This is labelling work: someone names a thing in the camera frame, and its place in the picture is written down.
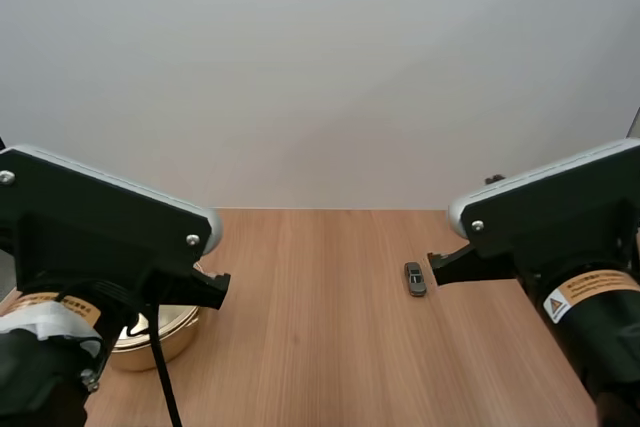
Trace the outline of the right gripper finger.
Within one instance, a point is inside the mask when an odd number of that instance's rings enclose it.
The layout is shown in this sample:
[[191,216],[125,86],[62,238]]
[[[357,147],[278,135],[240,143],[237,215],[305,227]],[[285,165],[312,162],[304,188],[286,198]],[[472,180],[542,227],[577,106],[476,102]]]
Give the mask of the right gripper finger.
[[438,286],[509,280],[517,276],[514,263],[509,256],[484,259],[472,245],[449,254],[428,253],[427,261]]

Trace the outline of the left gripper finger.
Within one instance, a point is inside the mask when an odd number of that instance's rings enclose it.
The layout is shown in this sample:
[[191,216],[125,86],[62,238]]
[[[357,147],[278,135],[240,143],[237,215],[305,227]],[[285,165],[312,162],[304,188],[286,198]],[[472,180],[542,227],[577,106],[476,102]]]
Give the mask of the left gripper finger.
[[231,275],[228,273],[210,276],[199,270],[192,273],[191,303],[193,305],[219,310],[227,295]]

